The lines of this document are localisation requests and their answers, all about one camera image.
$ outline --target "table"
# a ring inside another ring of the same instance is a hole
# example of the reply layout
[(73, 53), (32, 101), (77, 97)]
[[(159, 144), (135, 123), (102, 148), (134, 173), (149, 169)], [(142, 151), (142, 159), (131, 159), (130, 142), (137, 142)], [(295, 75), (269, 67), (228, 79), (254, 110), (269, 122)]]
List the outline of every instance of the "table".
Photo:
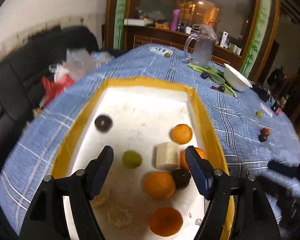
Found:
[[(287, 116), (284, 113), (273, 117), (264, 114), (259, 119), (255, 113), (261, 110), (261, 100), (254, 91), (238, 92), (238, 98), (234, 98), (212, 90), (213, 81), (202, 79), (200, 73), (182, 61), (183, 51), (166, 47), (173, 50), (172, 56), (166, 58), (153, 52), (160, 47), (164, 46), (138, 47), (87, 74), (55, 99), (25, 130), (0, 175), (0, 205), (17, 233), (34, 193), (50, 172), (64, 136), (90, 96), (109, 78), (146, 76), (195, 88), (212, 118), (230, 174), (239, 176), (245, 165), (249, 173), (269, 177), (300, 195), (300, 183), (296, 179), (283, 177), (267, 168), (270, 160), (288, 165), (300, 163), (300, 143)], [(272, 130), (265, 143), (258, 140), (263, 127)], [(275, 199), (269, 198), (269, 201), (279, 221), (281, 213)]]

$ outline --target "pitcher handle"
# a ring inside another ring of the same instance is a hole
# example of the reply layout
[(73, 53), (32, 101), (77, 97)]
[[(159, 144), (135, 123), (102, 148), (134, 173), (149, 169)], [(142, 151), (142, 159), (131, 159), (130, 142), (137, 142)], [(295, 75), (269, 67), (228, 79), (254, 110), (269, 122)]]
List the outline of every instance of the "pitcher handle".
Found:
[(198, 35), (197, 34), (191, 34), (188, 39), (186, 40), (186, 43), (183, 47), (183, 51), (185, 52), (185, 57), (186, 59), (192, 59), (192, 57), (190, 56), (190, 54), (188, 53), (188, 48), (189, 48), (189, 45), (190, 45), (190, 42), (195, 39), (197, 40), (198, 38)]

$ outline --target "red plastic bag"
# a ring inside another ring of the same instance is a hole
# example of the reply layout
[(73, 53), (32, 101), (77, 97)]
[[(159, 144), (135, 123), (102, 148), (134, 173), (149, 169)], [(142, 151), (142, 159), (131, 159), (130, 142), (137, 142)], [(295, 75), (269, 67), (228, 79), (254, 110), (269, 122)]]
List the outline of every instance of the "red plastic bag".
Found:
[(65, 74), (57, 83), (49, 81), (45, 76), (41, 78), (41, 83), (46, 91), (43, 106), (46, 107), (54, 98), (60, 95), (67, 87), (71, 87), (75, 81)]

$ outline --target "black leather sofa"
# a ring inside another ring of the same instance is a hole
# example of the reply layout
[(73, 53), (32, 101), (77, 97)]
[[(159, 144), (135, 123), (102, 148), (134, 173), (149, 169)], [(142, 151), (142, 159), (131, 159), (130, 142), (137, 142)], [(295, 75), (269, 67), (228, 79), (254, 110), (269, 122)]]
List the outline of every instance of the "black leather sofa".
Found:
[[(0, 172), (26, 122), (33, 119), (32, 110), (39, 106), (44, 95), (42, 76), (51, 75), (49, 65), (66, 60), (67, 48), (99, 51), (95, 36), (87, 28), (57, 27), (32, 36), (25, 46), (0, 62)], [(109, 53), (118, 57), (124, 51)], [(16, 238), (0, 208), (0, 239)]]

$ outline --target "green bamboo pattern panel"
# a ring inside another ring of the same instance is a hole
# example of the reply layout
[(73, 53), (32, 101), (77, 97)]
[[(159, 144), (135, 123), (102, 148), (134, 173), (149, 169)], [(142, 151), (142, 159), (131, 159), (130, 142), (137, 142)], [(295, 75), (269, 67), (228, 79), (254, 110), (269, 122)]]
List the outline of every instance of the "green bamboo pattern panel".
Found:
[(256, 28), (253, 33), (249, 52), (246, 58), (244, 59), (244, 62), (240, 70), (240, 73), (245, 77), (248, 77), (253, 67), (253, 64), (260, 51), (263, 38), (266, 34), (266, 29), (269, 21), (270, 10), (271, 10), (271, 1), (272, 0), (260, 0), (260, 8), (258, 13)]
[(126, 0), (117, 0), (114, 22), (114, 49), (121, 49), (125, 6)]

